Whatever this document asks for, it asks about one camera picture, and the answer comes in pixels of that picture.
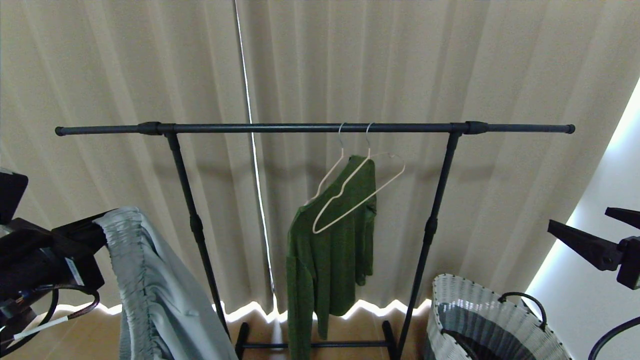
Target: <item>beige curtain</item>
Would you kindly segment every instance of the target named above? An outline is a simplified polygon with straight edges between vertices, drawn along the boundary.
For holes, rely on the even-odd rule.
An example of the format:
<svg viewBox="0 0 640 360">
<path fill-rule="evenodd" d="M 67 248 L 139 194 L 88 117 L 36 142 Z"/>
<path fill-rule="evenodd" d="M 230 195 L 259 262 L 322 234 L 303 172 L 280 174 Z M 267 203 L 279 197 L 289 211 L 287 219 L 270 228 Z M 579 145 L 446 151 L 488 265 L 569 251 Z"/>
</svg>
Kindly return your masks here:
<svg viewBox="0 0 640 360">
<path fill-rule="evenodd" d="M 633 2 L 238 0 L 0 2 L 1 165 L 30 177 L 19 216 L 54 227 L 144 209 L 206 286 L 164 138 L 54 135 L 55 126 L 220 122 L 568 124 L 574 135 L 464 136 L 420 299 L 452 272 L 523 290 L 566 220 L 640 74 Z M 362 299 L 408 300 L 446 135 L 370 134 L 407 171 L 378 197 Z M 227 312 L 286 309 L 286 235 L 339 157 L 336 134 L 180 135 Z M 343 134 L 364 154 L 363 134 Z M 378 183 L 401 164 L 377 161 Z M 266 237 L 257 197 L 260 186 Z M 98 256 L 118 302 L 107 254 Z M 64 294 L 63 302 L 87 298 Z"/>
<path fill-rule="evenodd" d="M 17 216 L 51 228 L 138 206 L 207 288 L 166 140 L 54 128 L 248 122 L 233 3 L 3 1 L 1 13 L 2 166 L 30 180 Z M 270 311 L 250 137 L 180 139 L 227 312 Z M 106 250 L 98 259 L 102 301 L 119 304 Z"/>
<path fill-rule="evenodd" d="M 620 2 L 239 2 L 254 122 L 569 124 L 574 135 L 464 136 L 420 300 L 442 272 L 524 290 L 567 219 L 640 74 L 640 7 Z M 371 134 L 407 171 L 378 195 L 360 296 L 406 303 L 446 135 Z M 364 135 L 344 134 L 348 153 Z M 278 308 L 287 230 L 339 158 L 335 134 L 257 136 Z M 400 165 L 380 160 L 379 184 Z"/>
</svg>

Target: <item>green shirt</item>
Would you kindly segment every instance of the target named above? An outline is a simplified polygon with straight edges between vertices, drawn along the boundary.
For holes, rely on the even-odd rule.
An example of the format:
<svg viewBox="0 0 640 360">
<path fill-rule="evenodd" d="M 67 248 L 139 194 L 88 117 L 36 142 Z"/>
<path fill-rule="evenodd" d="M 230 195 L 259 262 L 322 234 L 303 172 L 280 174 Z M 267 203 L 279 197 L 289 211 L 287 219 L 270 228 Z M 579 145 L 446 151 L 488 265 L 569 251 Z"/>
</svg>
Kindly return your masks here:
<svg viewBox="0 0 640 360">
<path fill-rule="evenodd" d="M 373 223 L 376 197 L 359 206 L 319 234 L 313 233 L 316 216 L 342 184 L 365 161 L 352 156 L 338 178 L 310 204 L 301 207 L 289 229 L 287 295 L 289 298 L 289 351 L 291 359 L 306 360 L 311 349 L 312 313 L 318 333 L 326 339 L 329 314 L 344 315 L 355 303 L 355 284 L 364 285 L 373 273 Z M 322 229 L 376 191 L 376 168 L 367 162 L 334 199 L 318 221 Z"/>
</svg>

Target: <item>clothes rack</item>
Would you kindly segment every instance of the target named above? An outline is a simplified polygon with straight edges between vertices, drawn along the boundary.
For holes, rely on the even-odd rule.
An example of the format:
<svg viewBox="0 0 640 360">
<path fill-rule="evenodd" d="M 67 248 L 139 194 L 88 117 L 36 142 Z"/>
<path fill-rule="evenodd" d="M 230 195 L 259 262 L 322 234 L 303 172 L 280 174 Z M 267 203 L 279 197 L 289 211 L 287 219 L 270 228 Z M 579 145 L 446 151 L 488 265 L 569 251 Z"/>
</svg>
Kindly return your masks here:
<svg viewBox="0 0 640 360">
<path fill-rule="evenodd" d="M 482 133 L 566 133 L 572 134 L 575 131 L 574 125 L 537 125 L 537 124 L 488 124 L 485 122 L 468 121 L 454 122 L 448 124 L 166 124 L 160 122 L 144 122 L 138 125 L 123 126 L 81 126 L 81 127 L 57 127 L 58 136 L 83 135 L 83 134 L 122 134 L 138 133 L 144 135 L 164 135 L 167 138 L 169 147 L 173 154 L 175 167 L 180 178 L 182 191 L 189 211 L 189 224 L 193 236 L 200 251 L 202 264 L 205 268 L 207 281 L 213 297 L 214 304 L 222 325 L 227 334 L 229 330 L 225 321 L 225 315 L 220 303 L 220 295 L 216 279 L 211 267 L 211 260 L 205 244 L 205 237 L 202 228 L 202 221 L 198 216 L 189 178 L 180 151 L 179 133 L 364 133 L 369 128 L 371 133 L 448 133 L 449 140 L 440 171 L 440 178 L 436 188 L 435 197 L 431 207 L 431 214 L 424 227 L 424 237 L 422 239 L 422 249 L 418 265 L 413 278 L 411 297 L 408 309 L 404 318 L 404 323 L 400 337 L 396 342 L 389 321 L 382 323 L 384 341 L 323 341 L 312 343 L 312 348 L 319 347 L 386 347 L 391 360 L 400 359 L 403 353 L 404 344 L 411 324 L 413 309 L 420 290 L 422 274 L 426 265 L 429 248 L 438 228 L 438 213 L 442 203 L 445 186 L 451 170 L 453 156 L 458 145 L 458 140 L 462 135 L 478 135 Z M 248 342 L 249 325 L 243 323 L 240 327 L 236 342 L 236 354 L 242 359 L 243 352 L 247 348 L 287 348 L 286 343 L 250 343 Z"/>
</svg>

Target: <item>woven basket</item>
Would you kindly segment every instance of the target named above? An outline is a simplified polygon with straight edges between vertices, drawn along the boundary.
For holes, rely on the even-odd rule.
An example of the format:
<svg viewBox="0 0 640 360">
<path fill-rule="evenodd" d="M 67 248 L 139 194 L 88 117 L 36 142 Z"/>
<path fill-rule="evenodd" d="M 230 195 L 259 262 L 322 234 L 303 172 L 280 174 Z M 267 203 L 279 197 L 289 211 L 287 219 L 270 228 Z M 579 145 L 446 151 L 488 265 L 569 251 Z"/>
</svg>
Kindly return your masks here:
<svg viewBox="0 0 640 360">
<path fill-rule="evenodd" d="M 433 280 L 427 360 L 571 359 L 543 320 L 473 281 L 443 274 Z"/>
</svg>

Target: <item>empty hanger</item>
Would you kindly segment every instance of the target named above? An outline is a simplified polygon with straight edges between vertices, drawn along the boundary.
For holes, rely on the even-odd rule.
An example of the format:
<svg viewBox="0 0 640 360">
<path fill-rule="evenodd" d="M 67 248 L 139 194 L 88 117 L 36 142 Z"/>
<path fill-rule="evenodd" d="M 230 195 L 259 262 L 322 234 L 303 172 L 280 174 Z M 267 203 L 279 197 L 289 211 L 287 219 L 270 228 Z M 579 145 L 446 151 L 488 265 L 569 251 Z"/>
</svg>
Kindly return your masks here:
<svg viewBox="0 0 640 360">
<path fill-rule="evenodd" d="M 318 197 L 320 195 L 320 191 L 322 190 L 322 185 L 329 178 L 329 175 L 331 175 L 331 173 L 335 170 L 335 168 L 338 167 L 338 164 L 340 163 L 340 161 L 342 161 L 342 159 L 344 159 L 344 143 L 342 142 L 342 138 L 340 137 L 340 132 L 342 131 L 342 126 L 344 124 L 346 124 L 346 122 L 343 122 L 340 125 L 340 127 L 338 128 L 338 141 L 340 142 L 340 158 L 338 159 L 338 161 L 335 162 L 335 164 L 331 167 L 331 169 L 329 169 L 329 172 L 327 172 L 326 175 L 324 176 L 324 178 L 320 181 L 320 185 L 318 185 L 317 193 L 311 199 L 309 199 L 305 203 L 305 205 L 308 205 L 309 202 L 311 202 L 313 199 L 315 199 L 316 197 Z"/>
<path fill-rule="evenodd" d="M 369 124 L 369 126 L 367 126 L 367 131 L 365 133 L 366 137 L 367 137 L 367 144 L 369 145 L 369 150 L 367 151 L 367 158 L 364 159 L 364 161 L 351 173 L 351 175 L 349 175 L 349 177 L 347 177 L 347 179 L 344 181 L 344 183 L 342 184 L 342 188 L 340 189 L 340 193 L 338 193 L 338 195 L 332 197 L 331 199 L 329 199 L 329 201 L 327 201 L 327 203 L 324 205 L 324 207 L 322 208 L 322 210 L 320 210 L 320 213 L 318 213 L 318 216 L 316 216 L 316 220 L 314 221 L 314 226 L 312 228 L 312 231 L 314 234 L 319 234 L 321 232 L 323 232 L 324 230 L 327 230 L 329 227 L 331 227 L 331 225 L 337 223 L 338 221 L 340 221 L 342 218 L 344 218 L 345 216 L 347 216 L 348 214 L 350 214 L 352 211 L 354 211 L 355 209 L 357 209 L 360 205 L 364 204 L 367 200 L 369 200 L 373 195 L 376 195 L 380 190 L 384 189 L 387 185 L 389 185 L 393 180 L 397 179 L 400 175 L 402 175 L 402 173 L 404 172 L 405 168 L 406 168 L 406 162 L 404 162 L 404 160 L 402 159 L 402 157 L 400 157 L 397 154 L 392 154 L 390 152 L 382 152 L 380 154 L 376 154 L 374 156 L 380 156 L 380 155 L 384 155 L 384 154 L 388 154 L 390 158 L 395 158 L 398 157 L 400 158 L 400 160 L 402 160 L 403 162 L 403 166 L 402 166 L 402 170 L 400 170 L 399 173 L 397 173 L 394 177 L 391 178 L 391 180 L 387 181 L 384 185 L 382 185 L 381 187 L 379 187 L 376 191 L 374 191 L 371 195 L 367 196 L 366 198 L 364 198 L 364 200 L 360 201 L 356 206 L 352 207 L 349 211 L 345 212 L 344 214 L 342 214 L 341 216 L 339 216 L 337 219 L 335 219 L 334 221 L 330 222 L 329 224 L 327 224 L 326 226 L 324 226 L 322 229 L 320 230 L 316 230 L 316 226 L 318 223 L 318 220 L 320 220 L 320 217 L 322 216 L 322 214 L 324 213 L 324 211 L 327 209 L 327 207 L 329 206 L 329 204 L 331 204 L 331 202 L 334 199 L 339 198 L 340 196 L 342 196 L 342 193 L 344 193 L 344 188 L 347 185 L 347 183 L 351 180 L 351 178 L 353 178 L 353 176 L 360 170 L 360 168 L 362 168 L 364 166 L 364 164 L 370 160 L 372 158 L 371 156 L 371 142 L 369 142 L 369 128 L 373 125 L 374 123 L 372 122 L 371 124 Z"/>
</svg>

